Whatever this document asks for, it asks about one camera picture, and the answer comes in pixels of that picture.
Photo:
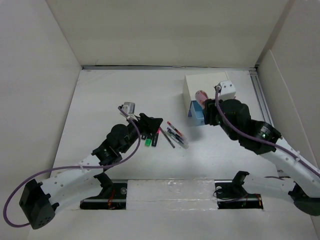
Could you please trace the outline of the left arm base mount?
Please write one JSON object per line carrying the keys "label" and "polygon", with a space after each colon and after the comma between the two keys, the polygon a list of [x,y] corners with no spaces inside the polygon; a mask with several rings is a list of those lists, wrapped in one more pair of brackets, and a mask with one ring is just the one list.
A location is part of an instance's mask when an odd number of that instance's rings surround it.
{"label": "left arm base mount", "polygon": [[80,202],[82,210],[125,210],[127,205],[128,181],[112,181],[107,174],[101,173],[94,178],[99,180],[101,191],[98,195]]}

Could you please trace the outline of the pink cap highlighter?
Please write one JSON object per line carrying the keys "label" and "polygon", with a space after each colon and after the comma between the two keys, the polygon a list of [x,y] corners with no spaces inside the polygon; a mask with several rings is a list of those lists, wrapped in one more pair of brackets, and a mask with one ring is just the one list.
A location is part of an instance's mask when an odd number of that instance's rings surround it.
{"label": "pink cap highlighter", "polygon": [[157,146],[159,133],[160,133],[160,128],[158,128],[157,132],[152,136],[152,142],[151,142],[151,146],[152,147],[156,147]]}

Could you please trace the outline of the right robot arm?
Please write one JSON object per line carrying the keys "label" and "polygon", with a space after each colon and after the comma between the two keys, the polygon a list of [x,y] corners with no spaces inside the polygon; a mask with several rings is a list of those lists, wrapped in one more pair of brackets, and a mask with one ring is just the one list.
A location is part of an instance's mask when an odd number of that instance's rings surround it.
{"label": "right robot arm", "polygon": [[261,194],[292,203],[308,215],[319,216],[320,170],[291,148],[278,130],[267,122],[253,120],[249,107],[237,99],[207,99],[203,115],[206,125],[220,126],[231,140],[270,161],[288,176],[261,177],[239,171],[231,184],[235,196]]}

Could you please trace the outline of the light blue small drawer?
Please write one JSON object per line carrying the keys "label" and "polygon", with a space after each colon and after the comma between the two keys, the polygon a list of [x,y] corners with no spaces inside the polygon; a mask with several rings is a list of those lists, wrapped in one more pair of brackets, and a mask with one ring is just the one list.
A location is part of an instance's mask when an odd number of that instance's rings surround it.
{"label": "light blue small drawer", "polygon": [[188,117],[192,119],[195,126],[203,126],[205,124],[203,109],[196,100],[190,103]]}

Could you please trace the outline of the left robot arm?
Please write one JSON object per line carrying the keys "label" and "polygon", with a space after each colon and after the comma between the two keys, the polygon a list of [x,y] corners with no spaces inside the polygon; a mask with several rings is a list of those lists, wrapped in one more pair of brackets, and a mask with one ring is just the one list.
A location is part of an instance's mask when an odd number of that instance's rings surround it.
{"label": "left robot arm", "polygon": [[76,202],[92,196],[104,199],[111,194],[113,182],[105,171],[119,165],[122,154],[138,144],[142,135],[155,134],[163,119],[140,113],[137,118],[128,116],[127,121],[127,125],[114,125],[101,145],[78,165],[41,182],[34,178],[26,182],[19,205],[32,229],[44,227]]}

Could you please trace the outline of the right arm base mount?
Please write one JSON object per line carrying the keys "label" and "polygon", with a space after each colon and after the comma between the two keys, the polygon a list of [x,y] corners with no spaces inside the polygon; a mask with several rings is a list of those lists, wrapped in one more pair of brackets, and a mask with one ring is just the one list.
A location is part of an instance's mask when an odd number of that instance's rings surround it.
{"label": "right arm base mount", "polygon": [[260,194],[247,193],[243,188],[245,177],[248,175],[246,171],[239,171],[232,180],[214,182],[215,190],[212,196],[217,199],[219,210],[264,208]]}

